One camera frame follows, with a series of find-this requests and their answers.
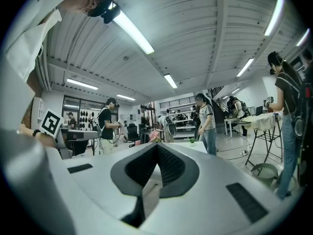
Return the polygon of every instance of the trash can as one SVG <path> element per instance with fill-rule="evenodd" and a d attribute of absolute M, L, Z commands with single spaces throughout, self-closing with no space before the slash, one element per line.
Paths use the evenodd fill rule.
<path fill-rule="evenodd" d="M 270 186 L 277 178 L 278 170 L 275 166 L 268 163 L 257 164 L 252 170 L 252 176 L 260 180 L 266 186 Z"/>

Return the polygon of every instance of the floor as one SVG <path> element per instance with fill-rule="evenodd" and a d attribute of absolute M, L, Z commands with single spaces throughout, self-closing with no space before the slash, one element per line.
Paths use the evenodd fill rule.
<path fill-rule="evenodd" d="M 254 140 L 254 132 L 248 130 L 247 137 L 241 137 L 241 133 L 236 134 L 233 133 L 233 138 L 230 136 L 226 136 L 224 133 L 217 134 L 216 146 L 218 148 L 217 156 L 230 161 L 234 166 L 239 167 L 241 170 L 248 174 L 252 174 L 251 170 L 253 166 L 251 164 L 247 164 L 247 155 L 243 155 L 243 152 L 246 150 L 250 152 Z M 187 142 L 187 140 L 175 140 L 175 142 Z M 114 147 L 114 151 L 120 151 L 129 148 L 130 143 L 122 143 L 118 141 L 117 147 Z M 281 157 L 281 149 L 280 147 L 280 140 L 276 140 L 276 144 L 273 143 L 271 147 L 271 153 Z M 265 140 L 256 139 L 252 154 L 250 156 L 250 161 L 252 163 L 261 164 L 264 162 L 266 157 L 266 143 Z M 82 156 L 92 156 L 92 150 L 88 148 Z M 273 155 L 269 155 L 266 163 L 270 163 L 274 165 L 278 169 L 278 173 L 280 173 L 283 169 L 283 164 L 281 160 Z M 291 180 L 289 185 L 289 190 L 294 193 L 298 190 L 298 185 L 295 181 L 296 179 L 296 171 L 294 173 L 294 179 Z M 143 189 L 143 199 L 144 199 L 144 208 L 145 214 L 148 216 L 155 206 L 158 203 L 158 194 L 159 190 L 162 188 L 162 182 L 157 180 L 149 180 L 145 188 Z M 270 188 L 274 191 L 275 187 L 275 180 L 271 184 Z"/>

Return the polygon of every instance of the black rectangular strip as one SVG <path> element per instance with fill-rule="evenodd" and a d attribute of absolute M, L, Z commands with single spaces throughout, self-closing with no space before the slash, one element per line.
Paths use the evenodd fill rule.
<path fill-rule="evenodd" d="M 268 211 L 239 183 L 226 186 L 240 208 L 247 215 L 251 223 L 254 223 L 268 214 Z"/>
<path fill-rule="evenodd" d="M 75 172 L 79 172 L 79 171 L 82 171 L 82 170 L 87 170 L 87 169 L 90 169 L 92 168 L 92 165 L 90 164 L 83 164 L 83 165 L 79 165 L 79 166 L 75 166 L 75 167 L 70 167 L 70 168 L 67 168 L 69 173 L 72 174 L 72 173 L 75 173 Z"/>

